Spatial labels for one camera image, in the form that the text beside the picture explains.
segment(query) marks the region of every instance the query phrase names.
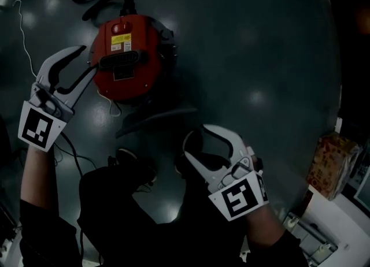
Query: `brown box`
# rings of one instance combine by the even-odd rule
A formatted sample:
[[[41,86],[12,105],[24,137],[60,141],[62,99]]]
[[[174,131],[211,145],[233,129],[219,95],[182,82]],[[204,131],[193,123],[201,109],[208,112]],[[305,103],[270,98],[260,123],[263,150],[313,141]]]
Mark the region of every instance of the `brown box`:
[[[333,132],[319,139],[307,182],[328,200],[342,192],[362,148]]]

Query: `glossy floor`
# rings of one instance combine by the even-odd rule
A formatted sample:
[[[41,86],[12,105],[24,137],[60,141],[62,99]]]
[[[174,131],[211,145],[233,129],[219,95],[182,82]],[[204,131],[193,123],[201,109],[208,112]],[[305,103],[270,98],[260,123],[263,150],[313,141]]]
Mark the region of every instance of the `glossy floor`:
[[[50,55],[73,45],[89,46],[98,29],[81,16],[90,6],[71,0],[22,0],[26,46],[35,71]],[[222,125],[241,134],[264,161],[265,182],[276,211],[284,215],[305,191],[305,176],[318,137],[332,129],[340,89],[339,51],[328,0],[135,0],[140,14],[152,16],[175,33],[175,72],[197,114],[174,118],[120,139],[122,117],[109,115],[108,102],[91,83],[77,103],[65,133],[80,155],[106,165],[117,148],[150,157],[158,181],[139,204],[158,223],[173,220],[182,203],[184,181],[173,168],[178,134],[199,123]],[[19,116],[34,77],[23,50],[18,6],[0,10],[0,110],[13,149]],[[99,21],[117,17],[110,8]],[[62,74],[69,84],[86,69],[87,53]],[[57,143],[69,150],[58,139]],[[82,170],[93,169],[81,160]],[[18,163],[0,172],[1,200],[18,218],[22,170]],[[129,180],[122,180],[122,185]],[[79,175],[73,158],[57,166],[61,216],[77,225]],[[86,257],[97,253],[86,242]]]

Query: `black pants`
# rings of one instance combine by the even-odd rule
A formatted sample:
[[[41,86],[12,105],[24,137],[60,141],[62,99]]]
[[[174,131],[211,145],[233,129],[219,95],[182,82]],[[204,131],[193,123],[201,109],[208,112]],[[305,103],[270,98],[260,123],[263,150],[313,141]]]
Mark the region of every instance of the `black pants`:
[[[178,265],[214,260],[239,261],[245,236],[242,220],[228,222],[208,198],[204,181],[186,180],[183,205],[175,221],[157,225],[132,194],[149,181],[140,164],[99,168],[80,182],[78,223],[105,264]]]

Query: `white cable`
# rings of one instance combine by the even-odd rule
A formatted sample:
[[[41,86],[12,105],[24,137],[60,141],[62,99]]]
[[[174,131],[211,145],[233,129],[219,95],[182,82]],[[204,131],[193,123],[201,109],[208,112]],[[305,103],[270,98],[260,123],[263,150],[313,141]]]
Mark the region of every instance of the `white cable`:
[[[111,113],[111,111],[112,111],[112,100],[111,99],[109,99],[109,98],[107,98],[107,97],[105,97],[104,95],[102,95],[100,92],[99,92],[99,90],[97,90],[98,91],[98,95],[100,95],[102,98],[105,98],[107,101],[109,101],[109,115],[111,115],[112,117],[120,117],[121,115],[122,115],[122,110],[121,110],[121,108],[118,106],[118,104],[115,102],[115,101],[113,101],[114,102],[114,104],[117,106],[117,108],[118,108],[118,110],[119,110],[119,113],[118,114],[112,114]]]
[[[13,6],[19,2],[19,10],[18,10],[18,14],[20,15],[21,17],[21,21],[20,21],[20,25],[19,25],[19,28],[21,29],[21,32],[22,32],[22,36],[23,36],[23,49],[24,51],[26,52],[27,56],[28,56],[28,59],[29,59],[29,66],[31,67],[31,72],[32,74],[37,77],[37,75],[35,74],[34,72],[34,67],[32,66],[32,60],[31,60],[31,56],[30,54],[28,53],[27,49],[25,48],[25,35],[24,35],[24,31],[22,29],[22,21],[23,21],[23,15],[21,13],[21,6],[22,6],[22,1],[21,0],[15,0],[14,3],[13,3]]]

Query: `black sleeve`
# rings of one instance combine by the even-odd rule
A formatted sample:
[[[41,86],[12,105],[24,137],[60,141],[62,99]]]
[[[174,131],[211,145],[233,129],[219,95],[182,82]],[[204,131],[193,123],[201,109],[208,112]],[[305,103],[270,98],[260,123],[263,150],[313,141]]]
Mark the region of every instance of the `black sleeve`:
[[[307,267],[308,263],[299,247],[300,240],[288,230],[271,247],[266,250],[254,251],[248,254],[248,266],[283,266]]]
[[[20,249],[23,264],[28,266],[81,267],[76,228],[57,214],[21,201]]]

